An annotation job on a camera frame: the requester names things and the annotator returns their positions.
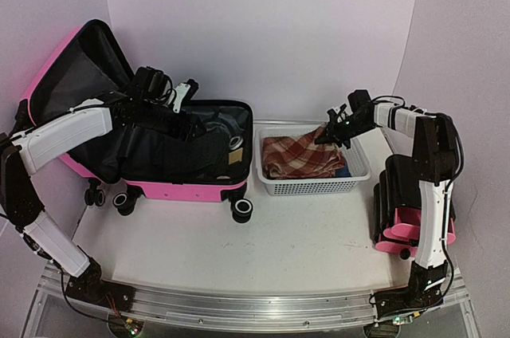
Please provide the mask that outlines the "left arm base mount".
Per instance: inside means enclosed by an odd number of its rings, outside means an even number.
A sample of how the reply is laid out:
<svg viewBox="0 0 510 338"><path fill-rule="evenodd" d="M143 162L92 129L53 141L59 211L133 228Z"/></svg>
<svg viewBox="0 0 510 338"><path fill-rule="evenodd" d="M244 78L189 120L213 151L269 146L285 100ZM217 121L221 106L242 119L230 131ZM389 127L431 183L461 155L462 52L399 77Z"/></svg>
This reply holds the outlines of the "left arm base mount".
<svg viewBox="0 0 510 338"><path fill-rule="evenodd" d="M103 280L100 275L70 277L65 295L73 300L110 308L117 312L131 310L135 288L119 282Z"/></svg>

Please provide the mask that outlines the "blue cloth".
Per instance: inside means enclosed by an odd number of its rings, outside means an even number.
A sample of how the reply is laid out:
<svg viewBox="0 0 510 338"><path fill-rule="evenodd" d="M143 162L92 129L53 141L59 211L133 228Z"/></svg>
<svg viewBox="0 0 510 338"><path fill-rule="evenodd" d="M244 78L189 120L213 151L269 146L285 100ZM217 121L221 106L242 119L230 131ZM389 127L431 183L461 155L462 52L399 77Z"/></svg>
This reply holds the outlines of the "blue cloth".
<svg viewBox="0 0 510 338"><path fill-rule="evenodd" d="M335 170L335 178L349 178L349 177L351 177L351 172L349 171L348 165L345 165Z"/></svg>

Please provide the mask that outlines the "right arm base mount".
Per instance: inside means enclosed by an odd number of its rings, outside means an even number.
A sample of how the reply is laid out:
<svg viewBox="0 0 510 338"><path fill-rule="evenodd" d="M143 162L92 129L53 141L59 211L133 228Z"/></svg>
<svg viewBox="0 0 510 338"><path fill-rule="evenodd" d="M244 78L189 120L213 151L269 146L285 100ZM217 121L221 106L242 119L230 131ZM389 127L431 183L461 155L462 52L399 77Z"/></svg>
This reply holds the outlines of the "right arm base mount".
<svg viewBox="0 0 510 338"><path fill-rule="evenodd" d="M425 312L443 302L440 289L427 290L424 293L412 293L408 288L388 289L373 295L377 320L389 320L407 316L414 312Z"/></svg>

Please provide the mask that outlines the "red plaid cloth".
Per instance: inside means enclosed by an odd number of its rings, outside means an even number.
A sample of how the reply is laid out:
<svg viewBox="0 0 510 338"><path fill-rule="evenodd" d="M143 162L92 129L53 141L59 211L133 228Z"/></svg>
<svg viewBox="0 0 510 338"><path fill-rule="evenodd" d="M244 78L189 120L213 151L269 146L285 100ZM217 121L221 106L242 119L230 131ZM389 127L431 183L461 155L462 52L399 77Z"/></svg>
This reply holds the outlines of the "red plaid cloth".
<svg viewBox="0 0 510 338"><path fill-rule="evenodd" d="M337 145L315 145L321 124L302 136L267 137L262 146L262 170L268 179L328 179L347 165Z"/></svg>

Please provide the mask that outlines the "pink hard-shell suitcase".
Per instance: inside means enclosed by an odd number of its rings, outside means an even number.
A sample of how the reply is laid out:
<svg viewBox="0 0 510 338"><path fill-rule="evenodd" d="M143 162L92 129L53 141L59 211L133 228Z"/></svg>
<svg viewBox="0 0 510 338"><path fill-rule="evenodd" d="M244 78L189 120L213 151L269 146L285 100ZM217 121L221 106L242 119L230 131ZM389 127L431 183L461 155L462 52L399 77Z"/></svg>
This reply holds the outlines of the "pink hard-shell suitcase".
<svg viewBox="0 0 510 338"><path fill-rule="evenodd" d="M122 92L132 85L140 86L149 81L140 76L143 69L154 68L132 69L108 25L91 20L74 30L57 47L33 79L19 102L13 130L20 132L43 124L102 92ZM177 86L165 76L161 92ZM198 100L193 96L181 109L198 116L206 133L223 132L229 140L242 136L243 160L228 164L228 144L225 157L212 171L196 178L164 179L153 168L152 156L158 151L161 139L172 137L135 125L124 126L62 156L69 167L88 180L84 194L86 204L104 205L103 185L124 182L124 191L112 200L122 215L131 214L141 197L228 201L233 219L239 223L248 222L253 213L253 204L245 197L253 154L251 107L236 100Z"/></svg>

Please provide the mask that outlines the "white perforated plastic basket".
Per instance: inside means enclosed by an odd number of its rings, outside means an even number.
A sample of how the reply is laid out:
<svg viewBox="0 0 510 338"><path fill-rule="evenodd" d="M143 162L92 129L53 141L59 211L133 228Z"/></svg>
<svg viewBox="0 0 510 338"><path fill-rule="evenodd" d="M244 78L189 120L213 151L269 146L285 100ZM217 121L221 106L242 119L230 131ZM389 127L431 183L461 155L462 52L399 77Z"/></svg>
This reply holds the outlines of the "white perforated plastic basket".
<svg viewBox="0 0 510 338"><path fill-rule="evenodd" d="M268 179L262 170L262 146L267 137L302 136L313 131L319 125L310 124L277 124L269 123L257 126L254 133L254 159L258 179L264 184L270 195L325 195L349 193L359 183L371 177L371 168L359 138L351 140L351 147L341 147L343 157L347 161L348 177L328 179Z"/></svg>

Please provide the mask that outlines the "black dotted cloth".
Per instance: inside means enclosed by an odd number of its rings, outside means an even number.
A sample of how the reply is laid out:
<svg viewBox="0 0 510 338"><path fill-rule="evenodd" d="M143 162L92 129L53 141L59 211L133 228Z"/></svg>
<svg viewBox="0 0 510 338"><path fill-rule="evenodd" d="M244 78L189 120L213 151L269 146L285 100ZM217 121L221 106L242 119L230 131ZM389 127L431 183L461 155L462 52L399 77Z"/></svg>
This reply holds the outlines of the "black dotted cloth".
<svg viewBox="0 0 510 338"><path fill-rule="evenodd" d="M164 179L196 178L222 162L229 141L223 132L208 132L191 141L165 137L160 140L151 164Z"/></svg>

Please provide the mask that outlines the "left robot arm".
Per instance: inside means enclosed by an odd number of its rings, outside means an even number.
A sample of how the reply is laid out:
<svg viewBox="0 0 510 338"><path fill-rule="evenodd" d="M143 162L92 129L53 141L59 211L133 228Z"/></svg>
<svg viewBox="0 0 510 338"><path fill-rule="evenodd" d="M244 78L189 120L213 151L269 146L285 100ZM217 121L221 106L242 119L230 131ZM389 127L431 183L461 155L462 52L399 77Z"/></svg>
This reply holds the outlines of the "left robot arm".
<svg viewBox="0 0 510 338"><path fill-rule="evenodd" d="M5 217L63 270L78 277L75 288L91 304L98 304L107 296L107 286L87 273L95 263L45 211L31 177L75 147L128 125L181 141L205 134L198 117L181 109L198 91L198 82L189 79L161 92L164 73L143 69L140 76L149 81L122 92L102 92L43 124L1 136L1 207Z"/></svg>

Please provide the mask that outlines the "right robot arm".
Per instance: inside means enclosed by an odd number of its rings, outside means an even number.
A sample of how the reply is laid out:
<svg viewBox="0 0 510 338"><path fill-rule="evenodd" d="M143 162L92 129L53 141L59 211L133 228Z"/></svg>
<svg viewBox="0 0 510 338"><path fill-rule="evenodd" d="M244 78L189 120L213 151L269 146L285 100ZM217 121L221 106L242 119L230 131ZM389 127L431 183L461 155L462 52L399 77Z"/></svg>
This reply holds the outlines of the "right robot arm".
<svg viewBox="0 0 510 338"><path fill-rule="evenodd" d="M401 301L417 309L441 288L446 271L453 267L446 246L451 192L464 166L460 136L449 116L407 106L400 96L372 98L365 89L355 90L347 104L351 114L344 107L328 110L329 121L316 138L317 144L350 147L351 139L382 127L413 140L410 170L418 180L420 235Z"/></svg>

